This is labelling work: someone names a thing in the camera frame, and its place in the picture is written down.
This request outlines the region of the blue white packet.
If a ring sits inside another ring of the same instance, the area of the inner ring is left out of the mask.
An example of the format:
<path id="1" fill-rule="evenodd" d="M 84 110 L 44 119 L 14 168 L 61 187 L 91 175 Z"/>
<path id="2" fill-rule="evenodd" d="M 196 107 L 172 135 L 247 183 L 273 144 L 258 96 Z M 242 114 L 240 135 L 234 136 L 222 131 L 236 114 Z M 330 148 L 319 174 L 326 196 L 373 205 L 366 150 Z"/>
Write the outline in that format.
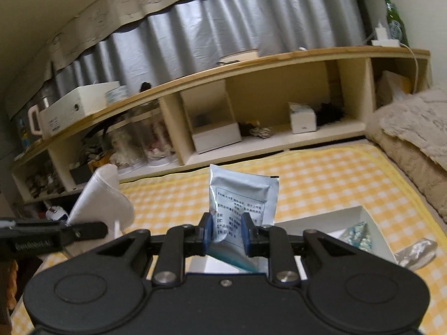
<path id="1" fill-rule="evenodd" d="M 246 256 L 242 215 L 257 226 L 272 225 L 279 195 L 277 176 L 239 173 L 217 165 L 209 167 L 209 213 L 213 236 L 208 255 L 246 272 L 267 271 L 267 261 Z"/>

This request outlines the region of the white face mask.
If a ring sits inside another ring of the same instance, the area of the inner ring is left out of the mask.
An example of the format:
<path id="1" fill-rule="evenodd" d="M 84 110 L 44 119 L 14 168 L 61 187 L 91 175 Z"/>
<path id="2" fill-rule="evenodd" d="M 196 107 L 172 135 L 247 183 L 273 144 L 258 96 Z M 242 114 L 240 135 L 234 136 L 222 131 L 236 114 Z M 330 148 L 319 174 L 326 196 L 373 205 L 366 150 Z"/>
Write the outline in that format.
<path id="1" fill-rule="evenodd" d="M 117 167 L 106 164 L 96 169 L 87 182 L 67 223 L 103 222 L 108 228 L 106 238 L 115 239 L 115 235 L 129 227 L 133 220 L 133 204 L 120 192 Z"/>

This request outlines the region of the blue patterned fabric pouch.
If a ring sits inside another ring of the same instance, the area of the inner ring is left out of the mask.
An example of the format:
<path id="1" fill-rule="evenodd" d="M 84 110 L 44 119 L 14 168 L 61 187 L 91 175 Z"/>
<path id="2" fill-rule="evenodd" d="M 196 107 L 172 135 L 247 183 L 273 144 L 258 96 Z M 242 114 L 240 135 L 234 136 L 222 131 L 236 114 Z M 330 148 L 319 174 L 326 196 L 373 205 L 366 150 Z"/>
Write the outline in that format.
<path id="1" fill-rule="evenodd" d="M 359 250 L 372 252 L 373 242 L 367 222 L 359 222 L 346 228 L 339 239 Z"/>

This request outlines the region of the yellow checkered bed blanket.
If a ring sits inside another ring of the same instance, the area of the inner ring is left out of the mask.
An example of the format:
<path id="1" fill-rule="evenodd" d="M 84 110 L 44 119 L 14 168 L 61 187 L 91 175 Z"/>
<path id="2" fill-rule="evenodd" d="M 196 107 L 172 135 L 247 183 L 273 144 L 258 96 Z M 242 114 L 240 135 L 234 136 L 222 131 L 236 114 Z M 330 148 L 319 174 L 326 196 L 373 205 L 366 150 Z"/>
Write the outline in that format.
<path id="1" fill-rule="evenodd" d="M 278 176 L 277 222 L 362 206 L 393 252 L 421 238 L 435 240 L 436 258 L 417 271 L 431 297 L 421 329 L 425 334 L 446 333 L 446 234 L 417 191 L 378 148 L 353 144 L 295 150 L 228 168 Z M 196 224 L 209 207 L 208 182 L 208 170 L 199 169 L 123 183 L 120 190 L 135 210 L 130 229 L 148 228 L 163 234 L 175 225 Z"/>

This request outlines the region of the white shallow cardboard box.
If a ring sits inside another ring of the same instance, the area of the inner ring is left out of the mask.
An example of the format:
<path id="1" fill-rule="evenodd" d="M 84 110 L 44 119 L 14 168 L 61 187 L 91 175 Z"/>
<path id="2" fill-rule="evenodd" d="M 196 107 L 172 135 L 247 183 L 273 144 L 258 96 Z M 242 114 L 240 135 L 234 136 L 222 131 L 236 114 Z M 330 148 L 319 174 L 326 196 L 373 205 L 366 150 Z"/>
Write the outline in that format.
<path id="1" fill-rule="evenodd" d="M 362 206 L 340 209 L 333 212 L 326 212 L 315 216 L 276 222 L 276 226 L 284 228 L 288 234 L 301 235 L 305 229 L 317 229 L 340 239 L 343 232 L 359 222 L 367 223 L 367 228 L 372 241 L 371 252 L 375 256 L 386 259 L 389 262 L 397 263 L 393 252 L 386 243 L 385 237 L 377 226 L 372 216 Z M 229 265 L 210 256 L 195 256 L 189 264 L 188 272 L 192 273 L 224 273 L 237 274 L 247 273 L 243 269 Z"/>

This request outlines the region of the pink dressed doll in case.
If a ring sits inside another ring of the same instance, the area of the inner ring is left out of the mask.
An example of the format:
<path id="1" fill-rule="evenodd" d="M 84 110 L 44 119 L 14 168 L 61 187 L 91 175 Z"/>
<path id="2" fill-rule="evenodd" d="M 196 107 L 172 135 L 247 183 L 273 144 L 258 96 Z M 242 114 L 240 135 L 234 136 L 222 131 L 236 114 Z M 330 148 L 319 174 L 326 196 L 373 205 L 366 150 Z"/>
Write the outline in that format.
<path id="1" fill-rule="evenodd" d="M 143 151 L 150 166 L 166 166 L 177 161 L 175 149 L 163 121 L 144 120 L 143 133 Z"/>

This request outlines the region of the orange box with black print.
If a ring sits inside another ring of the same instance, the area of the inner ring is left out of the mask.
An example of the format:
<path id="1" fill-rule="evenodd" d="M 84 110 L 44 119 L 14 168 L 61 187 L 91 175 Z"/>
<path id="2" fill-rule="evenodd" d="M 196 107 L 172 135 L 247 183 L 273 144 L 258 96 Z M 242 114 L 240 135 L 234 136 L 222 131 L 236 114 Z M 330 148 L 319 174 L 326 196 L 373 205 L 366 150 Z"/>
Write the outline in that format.
<path id="1" fill-rule="evenodd" d="M 110 163 L 110 157 L 111 157 L 111 154 L 108 153 L 108 154 L 102 155 L 99 158 L 95 158 L 94 160 L 90 160 L 88 162 L 88 168 L 90 169 L 90 172 L 94 173 L 96 171 L 96 169 L 98 169 L 98 168 L 100 168 L 100 167 L 102 167 L 104 165 L 109 164 Z"/>

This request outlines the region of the cream dressed doll in case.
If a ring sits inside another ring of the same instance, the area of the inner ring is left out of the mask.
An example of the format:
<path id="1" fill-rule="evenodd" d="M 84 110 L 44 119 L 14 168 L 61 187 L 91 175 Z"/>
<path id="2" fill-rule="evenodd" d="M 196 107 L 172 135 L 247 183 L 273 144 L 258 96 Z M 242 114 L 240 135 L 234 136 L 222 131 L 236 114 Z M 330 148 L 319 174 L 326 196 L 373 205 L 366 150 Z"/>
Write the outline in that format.
<path id="1" fill-rule="evenodd" d="M 146 164 L 146 156 L 135 137 L 130 124 L 115 124 L 108 129 L 112 146 L 110 162 L 117 167 L 118 174 L 127 174 Z"/>

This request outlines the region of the white open box in shelf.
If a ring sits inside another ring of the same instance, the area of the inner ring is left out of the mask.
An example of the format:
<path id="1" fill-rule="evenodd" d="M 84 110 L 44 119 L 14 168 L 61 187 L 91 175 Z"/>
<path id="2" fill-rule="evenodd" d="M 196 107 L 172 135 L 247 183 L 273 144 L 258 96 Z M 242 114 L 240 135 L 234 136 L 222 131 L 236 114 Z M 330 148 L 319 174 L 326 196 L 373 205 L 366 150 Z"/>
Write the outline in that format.
<path id="1" fill-rule="evenodd" d="M 241 142 L 237 123 L 219 122 L 192 130 L 192 140 L 198 154 Z"/>

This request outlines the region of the white tissue box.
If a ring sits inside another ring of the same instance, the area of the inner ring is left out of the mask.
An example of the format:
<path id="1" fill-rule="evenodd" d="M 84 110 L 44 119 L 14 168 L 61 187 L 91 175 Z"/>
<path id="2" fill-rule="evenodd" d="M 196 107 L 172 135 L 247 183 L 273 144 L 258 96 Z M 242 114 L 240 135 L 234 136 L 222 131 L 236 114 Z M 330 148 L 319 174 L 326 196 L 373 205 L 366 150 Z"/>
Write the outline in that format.
<path id="1" fill-rule="evenodd" d="M 289 117 L 294 135 L 317 131 L 316 114 L 309 105 L 290 102 Z"/>

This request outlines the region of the wooden headboard shelf unit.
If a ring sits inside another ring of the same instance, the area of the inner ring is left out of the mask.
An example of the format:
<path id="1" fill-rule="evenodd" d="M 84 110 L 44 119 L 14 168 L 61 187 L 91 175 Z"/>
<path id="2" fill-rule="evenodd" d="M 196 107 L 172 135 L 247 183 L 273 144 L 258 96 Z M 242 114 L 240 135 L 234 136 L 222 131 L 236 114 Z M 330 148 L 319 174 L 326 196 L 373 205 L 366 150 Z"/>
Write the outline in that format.
<path id="1" fill-rule="evenodd" d="M 86 133 L 110 118 L 158 105 L 177 161 L 148 163 L 122 182 L 231 162 L 281 150 L 357 138 L 376 108 L 376 81 L 384 71 L 407 77 L 417 90 L 431 81 L 430 52 L 373 46 L 313 49 L 228 64 L 173 80 L 91 114 L 45 140 L 12 165 L 26 203 L 45 199 L 31 178 L 50 161 L 65 194 L 83 189 L 70 173 Z M 294 135 L 289 103 L 309 105 L 317 131 Z M 219 122 L 237 123 L 241 142 L 198 154 L 192 130 Z"/>

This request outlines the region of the long white box on shelf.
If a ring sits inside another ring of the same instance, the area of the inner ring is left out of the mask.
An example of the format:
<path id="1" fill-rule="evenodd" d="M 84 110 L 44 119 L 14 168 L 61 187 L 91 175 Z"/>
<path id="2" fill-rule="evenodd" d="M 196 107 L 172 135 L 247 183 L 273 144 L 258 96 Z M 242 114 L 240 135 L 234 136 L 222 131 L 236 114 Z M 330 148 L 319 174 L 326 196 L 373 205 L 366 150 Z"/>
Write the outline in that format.
<path id="1" fill-rule="evenodd" d="M 83 85 L 58 99 L 39 113 L 43 138 L 50 138 L 81 119 L 106 108 L 105 94 L 119 87 L 118 81 Z"/>

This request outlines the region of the crumpled silver wrapper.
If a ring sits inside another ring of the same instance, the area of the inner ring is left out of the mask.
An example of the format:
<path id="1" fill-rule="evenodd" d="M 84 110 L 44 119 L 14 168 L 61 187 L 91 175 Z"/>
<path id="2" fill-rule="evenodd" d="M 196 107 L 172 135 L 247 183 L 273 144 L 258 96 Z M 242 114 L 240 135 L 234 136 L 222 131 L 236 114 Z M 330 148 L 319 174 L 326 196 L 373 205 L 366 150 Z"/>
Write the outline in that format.
<path id="1" fill-rule="evenodd" d="M 420 239 L 395 254 L 396 262 L 410 271 L 417 271 L 436 257 L 438 243 L 427 238 Z"/>

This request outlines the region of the beige fluffy blanket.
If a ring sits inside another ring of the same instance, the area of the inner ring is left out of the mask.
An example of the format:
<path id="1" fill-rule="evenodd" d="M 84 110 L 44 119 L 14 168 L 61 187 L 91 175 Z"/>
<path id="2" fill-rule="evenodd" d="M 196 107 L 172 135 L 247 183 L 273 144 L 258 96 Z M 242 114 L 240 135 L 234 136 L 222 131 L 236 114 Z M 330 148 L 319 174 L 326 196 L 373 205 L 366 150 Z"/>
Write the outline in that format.
<path id="1" fill-rule="evenodd" d="M 366 137 L 378 144 L 446 220 L 446 90 L 434 88 L 373 113 Z"/>

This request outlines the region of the white charger on shelf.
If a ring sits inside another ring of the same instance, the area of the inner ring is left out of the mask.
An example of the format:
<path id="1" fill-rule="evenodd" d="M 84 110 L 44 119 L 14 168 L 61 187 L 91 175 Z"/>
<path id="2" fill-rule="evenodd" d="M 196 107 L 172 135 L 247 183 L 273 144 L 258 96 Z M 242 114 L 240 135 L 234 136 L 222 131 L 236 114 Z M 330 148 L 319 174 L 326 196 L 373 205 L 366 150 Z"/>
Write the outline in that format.
<path id="1" fill-rule="evenodd" d="M 392 39 L 389 37 L 388 30 L 378 22 L 374 29 L 373 38 L 371 40 L 372 46 L 388 47 L 388 48 L 399 48 L 400 41 L 398 39 Z"/>

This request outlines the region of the silver curtain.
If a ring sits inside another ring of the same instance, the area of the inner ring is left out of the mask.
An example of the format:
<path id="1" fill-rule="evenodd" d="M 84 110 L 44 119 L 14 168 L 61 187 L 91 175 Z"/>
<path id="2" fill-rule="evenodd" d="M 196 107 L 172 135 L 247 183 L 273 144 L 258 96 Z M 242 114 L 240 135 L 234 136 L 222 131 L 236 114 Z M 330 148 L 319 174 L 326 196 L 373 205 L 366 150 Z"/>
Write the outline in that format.
<path id="1" fill-rule="evenodd" d="M 359 46 L 365 32 L 356 0 L 185 0 L 129 23 L 27 92 L 12 91 L 8 116 L 43 95 L 119 81 L 137 92 L 214 67 L 223 56 Z"/>

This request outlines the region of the green glass bottle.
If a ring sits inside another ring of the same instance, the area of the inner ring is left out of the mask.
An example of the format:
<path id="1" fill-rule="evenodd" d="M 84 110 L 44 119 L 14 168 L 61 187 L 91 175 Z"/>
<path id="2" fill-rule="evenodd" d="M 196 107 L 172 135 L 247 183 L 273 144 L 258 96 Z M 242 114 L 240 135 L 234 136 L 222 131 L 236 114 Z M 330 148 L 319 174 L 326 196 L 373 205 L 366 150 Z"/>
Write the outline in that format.
<path id="1" fill-rule="evenodd" d="M 408 45 L 405 24 L 398 13 L 396 5 L 392 3 L 391 0 L 384 0 L 384 2 L 390 37 L 392 39 L 397 39 L 404 45 Z"/>

